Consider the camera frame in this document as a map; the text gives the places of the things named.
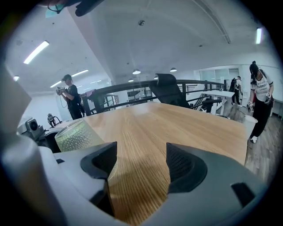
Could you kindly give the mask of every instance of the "black cap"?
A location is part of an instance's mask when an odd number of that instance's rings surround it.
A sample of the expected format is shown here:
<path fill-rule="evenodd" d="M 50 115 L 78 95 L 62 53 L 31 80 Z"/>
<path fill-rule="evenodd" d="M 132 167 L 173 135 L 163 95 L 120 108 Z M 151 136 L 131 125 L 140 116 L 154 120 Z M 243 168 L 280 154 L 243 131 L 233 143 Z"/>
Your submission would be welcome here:
<path fill-rule="evenodd" d="M 65 75 L 63 78 L 62 78 L 62 82 L 66 81 L 67 79 L 72 79 L 71 75 Z"/>

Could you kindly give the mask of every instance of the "camera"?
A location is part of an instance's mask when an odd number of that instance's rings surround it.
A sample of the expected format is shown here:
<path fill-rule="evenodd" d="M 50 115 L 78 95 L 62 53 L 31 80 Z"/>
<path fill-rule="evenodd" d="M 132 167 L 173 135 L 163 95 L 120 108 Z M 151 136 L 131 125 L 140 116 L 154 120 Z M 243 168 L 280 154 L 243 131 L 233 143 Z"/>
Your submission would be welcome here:
<path fill-rule="evenodd" d="M 56 93 L 57 93 L 58 95 L 60 95 L 61 93 L 64 92 L 64 90 L 65 90 L 64 87 L 57 87 L 57 88 L 56 88 Z"/>

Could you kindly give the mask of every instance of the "white sneaker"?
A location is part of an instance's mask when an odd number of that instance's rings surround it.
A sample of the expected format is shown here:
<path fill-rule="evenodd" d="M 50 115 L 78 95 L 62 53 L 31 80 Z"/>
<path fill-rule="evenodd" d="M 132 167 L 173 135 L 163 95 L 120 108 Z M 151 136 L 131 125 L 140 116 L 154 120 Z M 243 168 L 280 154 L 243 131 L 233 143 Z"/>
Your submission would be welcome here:
<path fill-rule="evenodd" d="M 253 136 L 252 138 L 251 138 L 251 142 L 252 143 L 255 143 L 257 141 L 257 137 L 256 136 Z"/>

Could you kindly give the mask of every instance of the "white desk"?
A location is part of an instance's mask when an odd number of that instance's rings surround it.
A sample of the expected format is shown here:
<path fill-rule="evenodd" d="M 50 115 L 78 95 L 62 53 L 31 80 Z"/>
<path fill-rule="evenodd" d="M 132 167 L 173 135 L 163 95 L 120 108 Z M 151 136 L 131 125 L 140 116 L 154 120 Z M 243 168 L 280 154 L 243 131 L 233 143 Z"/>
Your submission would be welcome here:
<path fill-rule="evenodd" d="M 208 91 L 204 91 L 202 93 L 209 95 L 209 96 L 212 96 L 214 100 L 216 100 L 218 97 L 222 97 L 222 108 L 221 108 L 220 115 L 223 115 L 223 112 L 224 112 L 225 97 L 232 97 L 234 95 L 234 92 L 218 91 L 218 90 L 208 90 Z M 214 103 L 212 108 L 211 108 L 211 114 L 213 114 L 213 115 L 216 114 L 216 108 L 217 108 L 217 103 Z"/>

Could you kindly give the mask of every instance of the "man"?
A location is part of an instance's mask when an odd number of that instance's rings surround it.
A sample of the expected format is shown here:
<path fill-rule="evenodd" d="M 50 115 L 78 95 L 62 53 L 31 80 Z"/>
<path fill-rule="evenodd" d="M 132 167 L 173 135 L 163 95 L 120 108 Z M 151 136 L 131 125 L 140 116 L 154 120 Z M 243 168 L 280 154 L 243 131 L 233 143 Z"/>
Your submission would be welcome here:
<path fill-rule="evenodd" d="M 237 106 L 242 107 L 242 105 L 239 102 L 239 91 L 243 95 L 243 93 L 241 91 L 242 90 L 242 88 L 241 88 L 241 77 L 238 76 L 237 78 L 234 78 L 233 80 L 234 80 L 234 93 L 235 94 L 232 97 L 232 105 L 235 105 L 235 97 L 236 97 L 236 101 L 237 101 L 237 104 L 238 104 Z"/>
<path fill-rule="evenodd" d="M 65 75 L 62 81 L 65 81 L 68 89 L 61 92 L 60 95 L 66 100 L 72 119 L 81 118 L 79 107 L 80 95 L 78 94 L 76 86 L 73 84 L 71 75 Z"/>

